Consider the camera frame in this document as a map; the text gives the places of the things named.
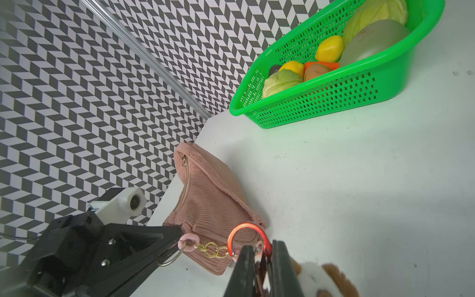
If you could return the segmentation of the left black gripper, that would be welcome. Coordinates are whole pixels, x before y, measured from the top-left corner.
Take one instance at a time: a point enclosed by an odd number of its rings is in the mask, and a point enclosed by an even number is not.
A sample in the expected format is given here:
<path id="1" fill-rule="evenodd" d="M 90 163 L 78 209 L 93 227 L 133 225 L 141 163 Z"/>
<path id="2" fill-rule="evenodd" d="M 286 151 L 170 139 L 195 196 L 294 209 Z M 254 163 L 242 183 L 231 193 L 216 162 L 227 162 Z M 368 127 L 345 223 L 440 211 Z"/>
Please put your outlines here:
<path id="1" fill-rule="evenodd" d="M 95 212 L 55 219 L 20 265 L 19 296 L 63 296 L 99 237 L 85 296 L 129 297 L 169 258 L 160 256 L 175 249 L 182 235 L 177 225 L 104 226 Z"/>

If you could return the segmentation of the pink corduroy bag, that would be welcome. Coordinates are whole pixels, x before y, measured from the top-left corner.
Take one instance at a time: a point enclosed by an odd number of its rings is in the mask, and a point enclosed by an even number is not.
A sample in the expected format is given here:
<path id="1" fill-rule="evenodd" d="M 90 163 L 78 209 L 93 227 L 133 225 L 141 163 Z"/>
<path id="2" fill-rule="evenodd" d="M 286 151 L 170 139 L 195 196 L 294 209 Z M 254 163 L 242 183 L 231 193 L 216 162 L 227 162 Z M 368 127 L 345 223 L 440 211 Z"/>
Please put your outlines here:
<path id="1" fill-rule="evenodd" d="M 251 209 L 238 179 L 220 159 L 184 142 L 177 146 L 174 161 L 184 188 L 165 226 L 180 226 L 199 244 L 218 247 L 226 246 L 231 231 L 242 223 L 266 229 L 265 220 Z"/>

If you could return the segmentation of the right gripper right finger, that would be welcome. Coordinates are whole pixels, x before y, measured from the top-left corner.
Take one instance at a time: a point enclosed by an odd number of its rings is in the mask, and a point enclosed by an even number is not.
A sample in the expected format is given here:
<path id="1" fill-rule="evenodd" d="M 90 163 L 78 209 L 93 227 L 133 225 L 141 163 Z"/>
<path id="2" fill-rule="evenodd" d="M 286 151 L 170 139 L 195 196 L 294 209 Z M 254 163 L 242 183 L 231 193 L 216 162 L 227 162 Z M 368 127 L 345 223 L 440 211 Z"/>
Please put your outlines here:
<path id="1" fill-rule="evenodd" d="M 298 276 L 284 241 L 273 240 L 270 258 L 271 297 L 303 297 Z"/>

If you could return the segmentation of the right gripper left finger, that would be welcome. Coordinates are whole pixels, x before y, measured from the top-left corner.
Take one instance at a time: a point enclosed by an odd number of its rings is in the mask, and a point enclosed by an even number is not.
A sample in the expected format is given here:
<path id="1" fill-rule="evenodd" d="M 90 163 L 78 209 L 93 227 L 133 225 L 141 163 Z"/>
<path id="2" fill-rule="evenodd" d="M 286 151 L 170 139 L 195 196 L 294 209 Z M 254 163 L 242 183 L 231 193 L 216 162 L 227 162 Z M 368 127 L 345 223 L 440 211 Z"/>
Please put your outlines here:
<path id="1" fill-rule="evenodd" d="M 244 246 L 226 287 L 224 297 L 253 297 L 255 278 L 254 249 L 252 246 Z"/>

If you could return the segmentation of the plush keychain decoration with carabiners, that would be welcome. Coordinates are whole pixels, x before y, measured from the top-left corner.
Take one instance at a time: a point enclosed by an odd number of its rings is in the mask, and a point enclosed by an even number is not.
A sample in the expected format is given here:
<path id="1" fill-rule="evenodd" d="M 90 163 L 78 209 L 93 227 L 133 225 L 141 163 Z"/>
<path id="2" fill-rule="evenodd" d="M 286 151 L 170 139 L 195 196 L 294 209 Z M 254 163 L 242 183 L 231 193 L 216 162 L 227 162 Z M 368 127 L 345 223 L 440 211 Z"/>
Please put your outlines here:
<path id="1" fill-rule="evenodd" d="M 265 231 L 256 224 L 242 223 L 236 226 L 228 237 L 226 246 L 209 241 L 205 244 L 200 243 L 198 235 L 187 233 L 180 237 L 177 242 L 179 254 L 185 252 L 204 256 L 206 260 L 238 260 L 239 251 L 229 251 L 233 247 L 233 240 L 236 234 L 243 229 L 251 229 L 257 232 L 262 241 L 257 242 L 256 256 L 264 260 L 264 257 L 274 255 L 271 243 L 267 238 Z M 300 281 L 306 297 L 358 297 L 359 293 L 354 284 L 339 270 L 334 264 L 325 264 L 323 266 L 306 263 L 299 264 L 294 259 L 290 259 L 296 276 Z"/>

